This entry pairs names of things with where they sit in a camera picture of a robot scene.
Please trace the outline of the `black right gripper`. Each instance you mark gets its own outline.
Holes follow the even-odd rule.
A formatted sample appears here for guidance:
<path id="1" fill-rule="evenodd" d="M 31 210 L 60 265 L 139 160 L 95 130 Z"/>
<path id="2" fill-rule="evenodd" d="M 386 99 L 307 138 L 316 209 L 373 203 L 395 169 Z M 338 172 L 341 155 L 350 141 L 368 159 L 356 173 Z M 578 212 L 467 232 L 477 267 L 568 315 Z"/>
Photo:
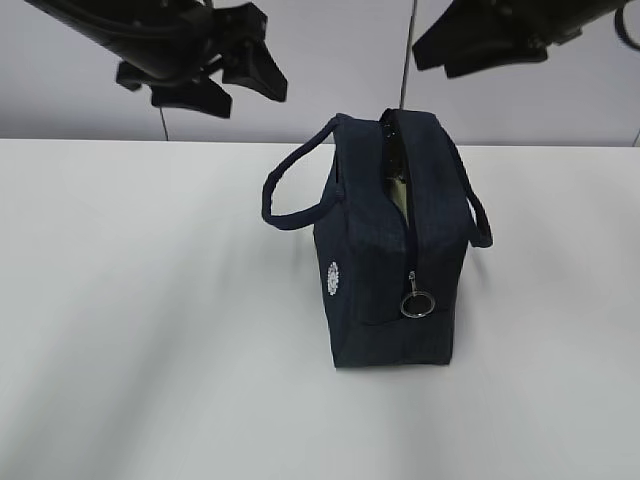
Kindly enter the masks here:
<path id="1" fill-rule="evenodd" d="M 444 68 L 448 78 L 548 59 L 547 47 L 582 34 L 585 25 L 614 14 L 614 30 L 630 47 L 624 20 L 629 1 L 520 1 L 514 16 L 507 1 L 454 1 L 413 44 L 418 70 Z"/>

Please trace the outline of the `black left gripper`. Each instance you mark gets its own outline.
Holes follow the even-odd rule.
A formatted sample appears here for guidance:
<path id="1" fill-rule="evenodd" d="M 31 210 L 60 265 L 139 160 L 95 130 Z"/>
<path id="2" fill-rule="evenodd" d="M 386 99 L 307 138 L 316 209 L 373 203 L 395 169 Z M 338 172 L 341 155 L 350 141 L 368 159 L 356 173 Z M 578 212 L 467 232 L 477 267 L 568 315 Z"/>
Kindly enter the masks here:
<path id="1" fill-rule="evenodd" d="M 184 109 L 228 119 L 232 97 L 211 76 L 220 71 L 225 84 L 253 90 L 269 100 L 287 100 L 288 81 L 265 45 L 265 14 L 254 4 L 187 12 L 189 28 L 170 40 L 156 60 L 149 52 L 125 58 L 116 82 L 136 91 L 151 88 L 157 108 Z"/>

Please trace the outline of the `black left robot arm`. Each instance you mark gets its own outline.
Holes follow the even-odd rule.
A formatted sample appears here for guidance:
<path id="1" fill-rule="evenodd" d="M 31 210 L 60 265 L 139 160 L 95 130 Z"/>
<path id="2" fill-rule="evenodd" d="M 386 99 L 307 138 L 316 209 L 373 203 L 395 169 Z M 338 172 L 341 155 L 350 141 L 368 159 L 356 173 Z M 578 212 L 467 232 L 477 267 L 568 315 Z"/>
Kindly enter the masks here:
<path id="1" fill-rule="evenodd" d="M 156 108 L 227 119 L 231 84 L 269 100 L 287 99 L 288 81 L 266 45 L 267 15 L 254 3 L 210 1 L 35 1 L 33 7 L 120 58 L 115 81 L 147 86 Z"/>

